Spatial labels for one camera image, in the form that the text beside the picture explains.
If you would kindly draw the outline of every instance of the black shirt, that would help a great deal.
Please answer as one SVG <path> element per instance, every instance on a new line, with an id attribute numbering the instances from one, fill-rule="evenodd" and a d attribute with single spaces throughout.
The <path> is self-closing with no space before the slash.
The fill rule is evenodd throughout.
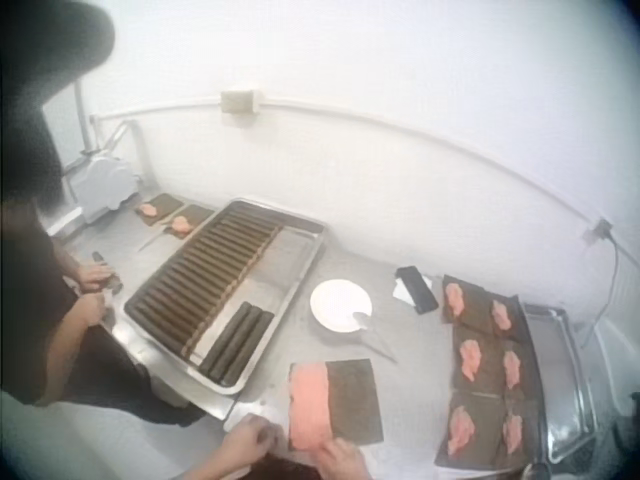
<path id="1" fill-rule="evenodd" d="M 2 389 L 25 404 L 46 386 L 46 356 L 58 325 L 77 300 L 49 236 L 34 226 L 2 235 Z M 129 411 L 156 423 L 188 424 L 202 415 L 156 398 L 148 379 L 99 326 L 85 333 L 62 401 Z"/>

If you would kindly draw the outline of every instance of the white paper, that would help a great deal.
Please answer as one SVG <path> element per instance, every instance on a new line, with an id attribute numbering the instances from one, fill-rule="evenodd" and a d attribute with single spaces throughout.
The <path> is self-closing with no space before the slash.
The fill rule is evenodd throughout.
<path id="1" fill-rule="evenodd" d="M 422 279 L 424 280 L 424 283 L 427 284 L 427 288 L 431 290 L 433 281 L 431 281 L 429 278 L 425 277 L 424 275 L 422 275 Z M 409 293 L 409 290 L 407 290 L 407 287 L 405 286 L 404 282 L 400 278 L 396 278 L 396 288 L 393 289 L 393 296 L 398 300 L 402 300 L 403 302 L 408 303 L 412 307 L 416 306 L 416 304 L 413 303 L 413 299 L 411 298 L 411 294 Z"/>

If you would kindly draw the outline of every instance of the spoon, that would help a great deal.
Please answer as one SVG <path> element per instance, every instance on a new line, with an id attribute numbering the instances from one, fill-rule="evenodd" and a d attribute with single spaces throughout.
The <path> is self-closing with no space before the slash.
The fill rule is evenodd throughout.
<path id="1" fill-rule="evenodd" d="M 378 339 L 378 342 L 380 343 L 384 351 L 381 351 L 373 347 L 372 345 L 369 345 L 369 344 L 367 345 L 370 348 L 373 348 L 374 350 L 376 350 L 378 353 L 387 357 L 392 362 L 398 363 L 398 359 L 394 355 L 393 350 L 391 349 L 391 347 L 389 347 L 389 344 L 382 338 L 382 335 L 378 333 L 378 330 L 376 330 L 375 326 L 373 325 L 373 321 L 371 320 L 371 317 L 366 313 L 362 313 L 362 312 L 354 312 L 352 317 L 358 323 L 358 328 L 360 331 L 370 332 Z"/>

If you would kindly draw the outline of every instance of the dark hair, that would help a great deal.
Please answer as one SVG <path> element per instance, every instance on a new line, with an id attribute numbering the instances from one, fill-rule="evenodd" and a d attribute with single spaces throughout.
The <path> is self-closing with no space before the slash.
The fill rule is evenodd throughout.
<path id="1" fill-rule="evenodd" d="M 62 200 L 62 167 L 42 106 L 102 63 L 115 40 L 109 17 L 91 5 L 51 0 L 2 2 L 3 201 Z"/>

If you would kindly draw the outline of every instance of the pink material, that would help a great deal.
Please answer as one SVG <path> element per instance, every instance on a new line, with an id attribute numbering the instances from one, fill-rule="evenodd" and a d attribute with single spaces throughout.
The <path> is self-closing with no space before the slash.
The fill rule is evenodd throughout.
<path id="1" fill-rule="evenodd" d="M 191 226 L 189 221 L 182 215 L 173 219 L 173 222 L 171 222 L 171 228 L 178 233 L 189 233 L 193 230 L 193 226 Z"/>
<path id="2" fill-rule="evenodd" d="M 509 318 L 509 312 L 507 311 L 507 307 L 504 304 L 494 300 L 491 313 L 493 315 L 493 320 L 496 322 L 496 325 L 498 325 L 498 328 L 500 330 L 509 330 L 511 328 L 511 319 Z"/>
<path id="3" fill-rule="evenodd" d="M 150 203 L 143 203 L 140 205 L 140 211 L 145 217 L 155 217 L 158 215 L 158 209 Z"/>
<path id="4" fill-rule="evenodd" d="M 315 450 L 333 438 L 326 364 L 295 365 L 291 372 L 289 388 L 291 445 L 296 450 Z"/>
<path id="5" fill-rule="evenodd" d="M 447 451 L 449 456 L 456 454 L 464 446 L 469 443 L 471 437 L 476 431 L 476 426 L 473 424 L 473 420 L 464 409 L 460 406 L 453 411 L 451 420 L 449 421 L 449 442 L 447 444 Z"/>
<path id="6" fill-rule="evenodd" d="M 509 414 L 502 426 L 502 436 L 507 445 L 507 453 L 511 455 L 522 445 L 522 417 Z"/>
<path id="7" fill-rule="evenodd" d="M 460 356 L 462 357 L 462 373 L 469 381 L 474 382 L 476 379 L 476 373 L 480 368 L 480 360 L 482 359 L 482 353 L 480 353 L 480 346 L 475 340 L 465 340 L 460 345 Z"/>
<path id="8" fill-rule="evenodd" d="M 507 387 L 511 390 L 520 383 L 520 359 L 511 350 L 505 352 L 502 364 L 507 373 Z"/>
<path id="9" fill-rule="evenodd" d="M 459 317 L 464 310 L 464 299 L 462 298 L 462 288 L 457 283 L 450 283 L 444 289 L 447 295 L 447 303 L 451 307 L 454 317 Z"/>

